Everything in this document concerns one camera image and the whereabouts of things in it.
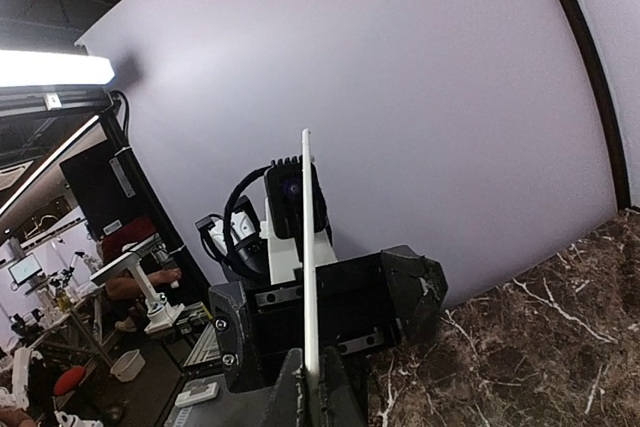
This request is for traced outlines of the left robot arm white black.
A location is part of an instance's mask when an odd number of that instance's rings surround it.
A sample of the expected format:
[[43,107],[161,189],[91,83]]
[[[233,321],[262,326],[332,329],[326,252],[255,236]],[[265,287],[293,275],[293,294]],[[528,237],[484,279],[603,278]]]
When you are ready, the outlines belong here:
[[[407,245],[338,260],[317,181],[312,189],[319,348],[353,357],[433,338],[448,289],[442,266]],[[229,278],[209,290],[227,387],[270,386],[287,353],[305,346],[301,167],[288,159],[254,170],[196,228]]]

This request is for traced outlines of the white battery cover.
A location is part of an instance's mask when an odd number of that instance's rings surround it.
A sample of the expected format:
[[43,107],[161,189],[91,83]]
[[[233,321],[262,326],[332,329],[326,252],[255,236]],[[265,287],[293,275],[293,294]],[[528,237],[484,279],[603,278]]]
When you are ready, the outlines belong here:
[[314,259],[314,211],[310,130],[301,137],[303,193],[304,367],[308,389],[318,389],[320,349],[318,339],[317,282]]

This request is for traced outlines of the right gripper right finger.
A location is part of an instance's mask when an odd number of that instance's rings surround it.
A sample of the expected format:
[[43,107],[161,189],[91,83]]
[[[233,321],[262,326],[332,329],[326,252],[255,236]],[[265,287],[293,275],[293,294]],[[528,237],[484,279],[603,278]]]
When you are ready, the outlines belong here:
[[367,372],[363,362],[344,359],[333,347],[325,348],[320,359],[320,425],[367,426]]

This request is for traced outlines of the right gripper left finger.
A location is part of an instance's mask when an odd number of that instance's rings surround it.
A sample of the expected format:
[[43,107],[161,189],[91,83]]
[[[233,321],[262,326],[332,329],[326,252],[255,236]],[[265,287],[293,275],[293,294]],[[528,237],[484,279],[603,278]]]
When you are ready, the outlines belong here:
[[271,389],[262,416],[263,426],[302,427],[305,425],[304,354],[300,348],[291,349]]

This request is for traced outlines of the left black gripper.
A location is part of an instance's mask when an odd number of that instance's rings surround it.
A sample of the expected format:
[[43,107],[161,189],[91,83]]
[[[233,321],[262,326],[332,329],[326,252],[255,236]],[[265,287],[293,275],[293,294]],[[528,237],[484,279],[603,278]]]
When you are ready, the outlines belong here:
[[[400,245],[316,269],[318,339],[342,355],[408,345],[435,336],[448,284],[441,264]],[[260,361],[279,367],[304,346],[300,277],[247,292],[240,282],[212,286],[209,303],[227,388],[260,388]]]

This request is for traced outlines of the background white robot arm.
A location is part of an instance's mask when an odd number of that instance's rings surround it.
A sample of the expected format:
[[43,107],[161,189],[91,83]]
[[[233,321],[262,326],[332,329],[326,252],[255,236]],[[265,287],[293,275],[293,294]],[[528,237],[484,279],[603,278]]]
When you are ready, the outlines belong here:
[[100,287],[123,271],[128,271],[131,274],[145,298],[149,324],[144,331],[149,336],[173,328],[185,309],[183,304],[172,306],[164,293],[157,292],[140,265],[141,259],[145,255],[151,253],[155,248],[163,246],[164,243],[160,236],[154,234],[126,248],[119,257],[90,276],[90,281]]

